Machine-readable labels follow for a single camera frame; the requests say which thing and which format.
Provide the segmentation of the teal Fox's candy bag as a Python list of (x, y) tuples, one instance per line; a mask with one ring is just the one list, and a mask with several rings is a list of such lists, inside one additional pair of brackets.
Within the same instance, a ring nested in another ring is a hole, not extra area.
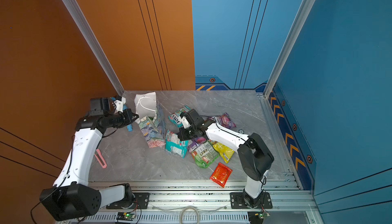
[(181, 128), (183, 126), (182, 121), (181, 121), (181, 113), (183, 112), (189, 112), (190, 108), (186, 105), (182, 106), (180, 109), (178, 109), (176, 112), (170, 114), (168, 116), (169, 120), (175, 124), (178, 128)]

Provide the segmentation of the purple Fox's berries bag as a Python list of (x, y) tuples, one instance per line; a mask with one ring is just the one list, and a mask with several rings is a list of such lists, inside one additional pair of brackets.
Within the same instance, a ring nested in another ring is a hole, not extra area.
[(214, 119), (223, 127), (227, 129), (236, 128), (236, 124), (230, 118), (228, 113), (223, 113), (222, 115), (214, 116)]

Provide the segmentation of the floral paper gift bag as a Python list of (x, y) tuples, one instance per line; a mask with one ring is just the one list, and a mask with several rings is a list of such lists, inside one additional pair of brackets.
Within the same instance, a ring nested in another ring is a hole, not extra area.
[(134, 99), (136, 120), (149, 148), (165, 146), (165, 118), (156, 92), (137, 94)]

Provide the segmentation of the teal white snack bag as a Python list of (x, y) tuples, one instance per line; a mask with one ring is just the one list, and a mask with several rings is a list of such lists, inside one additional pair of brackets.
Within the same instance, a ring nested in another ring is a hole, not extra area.
[(189, 140), (181, 141), (178, 135), (170, 130), (165, 136), (165, 150), (172, 154), (177, 154), (181, 158), (185, 158)]

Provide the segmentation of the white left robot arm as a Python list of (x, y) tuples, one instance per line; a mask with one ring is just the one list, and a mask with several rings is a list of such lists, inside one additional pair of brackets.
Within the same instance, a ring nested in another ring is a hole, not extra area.
[(129, 209), (136, 201), (128, 183), (103, 190), (88, 186), (93, 158), (107, 129), (120, 129), (139, 116), (124, 108), (121, 96), (91, 99), (90, 111), (76, 124), (70, 154), (52, 188), (44, 189), (39, 201), (58, 222), (95, 215), (101, 208), (114, 205)]

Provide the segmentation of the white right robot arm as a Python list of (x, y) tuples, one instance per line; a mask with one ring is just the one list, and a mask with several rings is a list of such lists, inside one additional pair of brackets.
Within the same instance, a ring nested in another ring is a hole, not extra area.
[(245, 205), (248, 208), (262, 207), (263, 186), (266, 174), (274, 157), (257, 134), (240, 134), (220, 125), (216, 120), (200, 116), (194, 109), (180, 114), (183, 127), (177, 134), (181, 141), (204, 137), (217, 141), (238, 153), (242, 168), (247, 174), (247, 183), (243, 191)]

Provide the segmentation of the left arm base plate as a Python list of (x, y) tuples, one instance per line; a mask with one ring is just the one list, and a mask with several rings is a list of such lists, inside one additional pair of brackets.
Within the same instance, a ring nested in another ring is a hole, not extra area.
[(118, 201), (106, 206), (106, 209), (142, 209), (145, 210), (148, 208), (150, 200), (150, 193), (148, 192), (137, 192), (133, 193), (133, 197), (131, 201)]

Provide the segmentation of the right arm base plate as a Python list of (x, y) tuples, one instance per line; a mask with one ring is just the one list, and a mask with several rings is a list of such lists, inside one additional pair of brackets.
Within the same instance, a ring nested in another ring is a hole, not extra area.
[(263, 191), (257, 198), (252, 198), (246, 192), (230, 193), (232, 209), (272, 209), (272, 200), (268, 192)]

